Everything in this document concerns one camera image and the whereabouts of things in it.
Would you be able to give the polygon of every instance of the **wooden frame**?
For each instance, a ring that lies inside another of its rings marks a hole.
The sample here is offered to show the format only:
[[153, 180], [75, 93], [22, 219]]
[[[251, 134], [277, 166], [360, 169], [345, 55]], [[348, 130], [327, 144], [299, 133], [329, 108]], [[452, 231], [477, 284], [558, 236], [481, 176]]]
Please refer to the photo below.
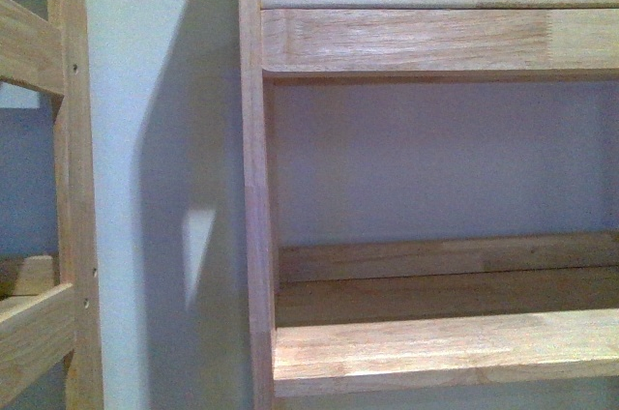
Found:
[[85, 0], [47, 2], [0, 0], [0, 80], [52, 96], [59, 227], [58, 256], [0, 262], [0, 407], [64, 359], [67, 408], [103, 410]]
[[619, 375], [616, 232], [281, 248], [269, 133], [282, 78], [617, 79], [619, 0], [240, 0], [240, 19], [254, 410]]

